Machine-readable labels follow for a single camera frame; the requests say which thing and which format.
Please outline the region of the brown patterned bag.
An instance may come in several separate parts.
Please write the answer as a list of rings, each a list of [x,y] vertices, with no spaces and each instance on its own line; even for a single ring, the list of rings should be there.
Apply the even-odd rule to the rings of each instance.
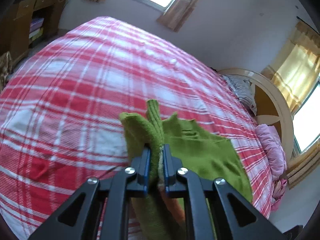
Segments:
[[[8,83],[8,76],[12,73],[12,58],[9,51],[0,57],[0,92]]]

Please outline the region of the cream wooden headboard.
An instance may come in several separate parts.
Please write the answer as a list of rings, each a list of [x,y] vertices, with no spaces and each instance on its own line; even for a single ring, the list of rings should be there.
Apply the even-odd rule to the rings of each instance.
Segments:
[[[289,163],[293,156],[293,121],[290,109],[279,89],[260,73],[241,68],[231,68],[219,71],[222,75],[235,75],[248,79],[257,105],[254,117],[259,124],[275,126],[281,140],[281,145]]]

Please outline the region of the grey patterned pillow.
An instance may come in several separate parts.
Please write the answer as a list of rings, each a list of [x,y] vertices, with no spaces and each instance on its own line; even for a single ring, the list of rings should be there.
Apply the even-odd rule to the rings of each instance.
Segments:
[[[231,91],[236,95],[245,109],[247,109],[252,116],[256,116],[257,105],[250,81],[237,75],[222,75],[222,78],[229,85]]]

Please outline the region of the red white plaid bedsheet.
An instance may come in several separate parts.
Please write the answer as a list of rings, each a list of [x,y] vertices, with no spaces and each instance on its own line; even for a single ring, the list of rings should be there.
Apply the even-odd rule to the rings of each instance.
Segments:
[[[27,239],[88,177],[127,165],[119,116],[159,102],[227,137],[250,180],[253,206],[271,213],[273,183],[256,122],[225,80],[170,42],[97,17],[27,60],[1,92],[1,215]]]

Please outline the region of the right beige curtain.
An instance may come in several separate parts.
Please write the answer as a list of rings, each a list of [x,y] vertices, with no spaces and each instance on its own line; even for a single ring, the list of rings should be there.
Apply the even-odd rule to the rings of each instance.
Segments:
[[[191,15],[199,0],[173,0],[157,22],[171,31],[178,32]]]

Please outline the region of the green orange striped knit sweater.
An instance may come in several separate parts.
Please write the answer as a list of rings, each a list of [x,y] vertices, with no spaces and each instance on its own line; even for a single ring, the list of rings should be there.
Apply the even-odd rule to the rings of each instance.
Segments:
[[[133,209],[147,239],[185,239],[184,201],[170,199],[164,192],[163,157],[165,145],[184,167],[204,179],[222,177],[249,202],[253,199],[248,175],[231,141],[209,133],[195,120],[179,119],[177,113],[162,120],[159,104],[148,100],[146,115],[121,113],[129,159],[151,149],[149,193],[132,200]]]

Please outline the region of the pink folded blanket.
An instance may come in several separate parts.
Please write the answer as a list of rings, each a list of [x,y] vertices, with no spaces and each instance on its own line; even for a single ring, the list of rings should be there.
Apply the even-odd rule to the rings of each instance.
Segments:
[[[284,178],[284,172],[287,170],[285,152],[274,126],[260,124],[255,128],[255,133],[266,153],[271,169],[273,180],[271,211],[277,211],[287,185],[287,180]]]

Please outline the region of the brown wooden desk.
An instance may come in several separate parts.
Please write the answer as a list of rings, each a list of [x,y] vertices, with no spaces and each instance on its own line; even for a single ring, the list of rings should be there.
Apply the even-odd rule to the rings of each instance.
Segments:
[[[67,0],[15,0],[1,19],[1,54],[9,52],[15,66],[29,54],[30,46],[58,32]],[[42,18],[42,35],[29,41],[31,22]]]

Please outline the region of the yellow side curtain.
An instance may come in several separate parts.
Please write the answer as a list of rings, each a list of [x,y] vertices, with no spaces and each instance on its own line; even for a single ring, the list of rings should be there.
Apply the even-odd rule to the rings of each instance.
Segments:
[[[295,115],[319,78],[319,33],[299,20],[276,58],[261,72]]]

